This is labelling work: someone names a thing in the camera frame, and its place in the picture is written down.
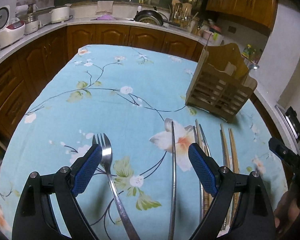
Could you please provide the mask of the person's right hand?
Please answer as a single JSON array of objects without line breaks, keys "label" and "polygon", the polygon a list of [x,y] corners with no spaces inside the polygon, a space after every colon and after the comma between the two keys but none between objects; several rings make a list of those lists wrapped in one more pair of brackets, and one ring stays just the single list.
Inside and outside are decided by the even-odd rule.
[{"label": "person's right hand", "polygon": [[299,214],[300,208],[297,205],[295,194],[290,191],[285,192],[274,211],[277,234],[284,234]]}]

